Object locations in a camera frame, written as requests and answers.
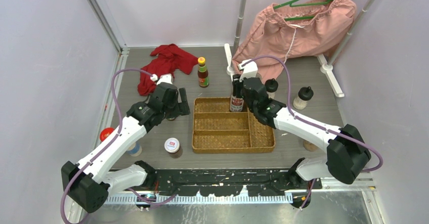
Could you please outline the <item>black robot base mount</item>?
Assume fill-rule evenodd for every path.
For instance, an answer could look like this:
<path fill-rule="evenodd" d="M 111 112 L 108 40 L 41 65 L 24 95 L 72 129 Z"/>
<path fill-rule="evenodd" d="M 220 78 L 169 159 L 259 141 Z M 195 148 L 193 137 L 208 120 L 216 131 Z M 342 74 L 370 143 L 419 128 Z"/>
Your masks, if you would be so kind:
<path fill-rule="evenodd" d="M 142 185 L 127 187 L 134 203 L 155 208 L 168 204 L 289 203 L 307 207 L 309 189 L 320 190 L 320 179 L 304 181 L 289 169 L 154 169 Z"/>

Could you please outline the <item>woven bamboo divided tray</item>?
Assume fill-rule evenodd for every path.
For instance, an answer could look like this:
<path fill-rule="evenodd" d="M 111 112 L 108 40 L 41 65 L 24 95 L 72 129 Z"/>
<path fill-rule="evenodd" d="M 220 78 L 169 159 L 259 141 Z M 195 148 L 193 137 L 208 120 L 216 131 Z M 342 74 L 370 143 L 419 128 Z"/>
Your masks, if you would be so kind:
<path fill-rule="evenodd" d="M 249 110 L 229 111 L 229 98 L 196 98 L 192 149 L 198 154 L 270 153 L 274 130 Z"/>

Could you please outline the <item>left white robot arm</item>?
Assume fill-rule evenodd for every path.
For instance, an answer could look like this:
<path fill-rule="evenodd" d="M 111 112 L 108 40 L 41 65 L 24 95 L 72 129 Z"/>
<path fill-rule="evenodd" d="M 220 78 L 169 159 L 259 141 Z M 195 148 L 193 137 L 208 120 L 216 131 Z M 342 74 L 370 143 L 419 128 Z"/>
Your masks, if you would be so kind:
<path fill-rule="evenodd" d="M 185 88 L 161 82 L 149 101 L 131 106 L 121 124 L 96 149 L 77 163 L 68 161 L 62 166 L 65 193 L 87 213 L 93 213 L 118 192 L 138 186 L 143 190 L 153 188 L 157 174 L 144 161 L 118 171 L 110 169 L 132 144 L 163 120 L 189 114 Z"/>

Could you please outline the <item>tall soy sauce bottle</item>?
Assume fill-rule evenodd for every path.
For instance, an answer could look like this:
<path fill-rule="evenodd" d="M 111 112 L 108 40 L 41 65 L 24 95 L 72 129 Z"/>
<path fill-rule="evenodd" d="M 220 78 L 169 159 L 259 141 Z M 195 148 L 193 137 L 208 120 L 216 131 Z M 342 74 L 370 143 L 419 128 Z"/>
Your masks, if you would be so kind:
<path fill-rule="evenodd" d="M 244 107 L 244 100 L 242 98 L 231 95 L 230 97 L 230 112 L 242 112 Z"/>

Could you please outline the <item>black cap sesame shaker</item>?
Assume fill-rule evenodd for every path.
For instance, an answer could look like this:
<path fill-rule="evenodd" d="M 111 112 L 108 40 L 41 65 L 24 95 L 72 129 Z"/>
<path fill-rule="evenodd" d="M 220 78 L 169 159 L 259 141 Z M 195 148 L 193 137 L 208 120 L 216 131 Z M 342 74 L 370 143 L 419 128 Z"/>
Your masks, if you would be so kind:
<path fill-rule="evenodd" d="M 274 79 L 274 78 L 268 79 L 265 82 L 265 87 L 266 87 L 266 91 L 267 91 L 268 97 L 274 99 L 276 91 L 278 89 L 278 82 L 277 82 L 277 80 Z"/>

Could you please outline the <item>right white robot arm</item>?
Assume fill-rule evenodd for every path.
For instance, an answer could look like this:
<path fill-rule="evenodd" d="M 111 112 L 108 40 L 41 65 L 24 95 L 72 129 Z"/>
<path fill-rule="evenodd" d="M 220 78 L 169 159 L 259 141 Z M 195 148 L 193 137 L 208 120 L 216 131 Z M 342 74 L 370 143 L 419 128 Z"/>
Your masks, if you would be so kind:
<path fill-rule="evenodd" d="M 266 86 L 257 77 L 241 78 L 236 74 L 232 83 L 259 123 L 296 135 L 324 151 L 321 157 L 300 158 L 291 167 L 289 182 L 293 187 L 302 188 L 310 180 L 321 177 L 333 177 L 350 185 L 371 159 L 369 149 L 354 126 L 324 124 L 299 114 L 270 98 Z"/>

